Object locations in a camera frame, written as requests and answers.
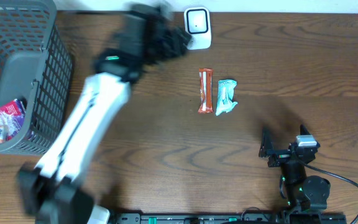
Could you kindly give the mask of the orange brown snack bar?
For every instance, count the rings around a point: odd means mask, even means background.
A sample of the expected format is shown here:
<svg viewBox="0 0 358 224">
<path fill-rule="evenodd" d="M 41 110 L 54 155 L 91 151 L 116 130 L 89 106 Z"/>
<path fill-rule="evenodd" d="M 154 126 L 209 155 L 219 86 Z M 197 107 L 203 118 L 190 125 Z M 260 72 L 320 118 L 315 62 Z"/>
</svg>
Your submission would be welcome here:
<svg viewBox="0 0 358 224">
<path fill-rule="evenodd" d="M 200 68 L 200 98 L 201 104 L 198 109 L 199 114 L 212 113 L 213 104 L 212 104 L 212 77 L 213 69 L 210 68 Z"/>
</svg>

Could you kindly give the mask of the purple red snack bag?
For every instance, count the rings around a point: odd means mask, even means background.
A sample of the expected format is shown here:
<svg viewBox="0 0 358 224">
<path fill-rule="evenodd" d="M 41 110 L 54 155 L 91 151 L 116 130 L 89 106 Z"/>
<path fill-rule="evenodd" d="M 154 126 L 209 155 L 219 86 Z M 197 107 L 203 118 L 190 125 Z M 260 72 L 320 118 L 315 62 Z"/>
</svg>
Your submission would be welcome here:
<svg viewBox="0 0 358 224">
<path fill-rule="evenodd" d="M 0 127 L 4 128 L 5 140 L 11 140 L 23 127 L 25 108 L 23 103 L 14 99 L 0 107 Z"/>
</svg>

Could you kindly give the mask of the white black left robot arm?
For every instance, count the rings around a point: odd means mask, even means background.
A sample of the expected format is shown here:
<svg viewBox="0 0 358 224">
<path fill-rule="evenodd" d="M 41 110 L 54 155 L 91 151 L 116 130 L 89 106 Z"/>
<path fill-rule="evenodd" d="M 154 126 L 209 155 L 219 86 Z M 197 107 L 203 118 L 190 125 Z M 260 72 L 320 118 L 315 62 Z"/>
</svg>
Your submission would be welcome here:
<svg viewBox="0 0 358 224">
<path fill-rule="evenodd" d="M 24 211 L 36 223 L 107 223 L 111 212 L 81 189 L 91 160 L 111 121 L 129 101 L 144 66 L 181 57 L 190 34 L 170 26 L 167 3 L 135 3 L 123 15 L 116 48 L 95 60 L 95 73 L 50 149 L 33 169 L 17 175 Z"/>
</svg>

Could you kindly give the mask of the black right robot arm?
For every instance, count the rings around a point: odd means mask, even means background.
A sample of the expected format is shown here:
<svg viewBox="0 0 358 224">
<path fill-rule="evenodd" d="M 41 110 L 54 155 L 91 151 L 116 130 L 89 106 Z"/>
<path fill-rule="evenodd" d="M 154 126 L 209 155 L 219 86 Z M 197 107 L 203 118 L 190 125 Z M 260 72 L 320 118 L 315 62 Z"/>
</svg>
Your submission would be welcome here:
<svg viewBox="0 0 358 224">
<path fill-rule="evenodd" d="M 262 130 L 259 157 L 268 159 L 269 167 L 281 169 L 280 194 L 288 207 L 275 214 L 271 221 L 277 223 L 322 223 L 327 208 L 331 184 L 317 175 L 308 176 L 305 167 L 316 159 L 320 144 L 301 125 L 300 134 L 287 149 L 275 149 L 270 132 Z"/>
</svg>

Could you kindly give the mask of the mint green snack packet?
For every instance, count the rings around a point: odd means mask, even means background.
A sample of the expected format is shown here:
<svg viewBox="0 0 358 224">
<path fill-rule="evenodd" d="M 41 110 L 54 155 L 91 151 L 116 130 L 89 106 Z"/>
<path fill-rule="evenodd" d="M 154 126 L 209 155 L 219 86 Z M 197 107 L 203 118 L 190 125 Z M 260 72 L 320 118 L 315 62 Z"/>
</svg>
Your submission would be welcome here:
<svg viewBox="0 0 358 224">
<path fill-rule="evenodd" d="M 233 108 L 237 105 L 237 102 L 232 100 L 236 86 L 237 82 L 235 80 L 218 81 L 216 116 L 219 116 L 221 113 L 228 113 L 232 111 Z"/>
</svg>

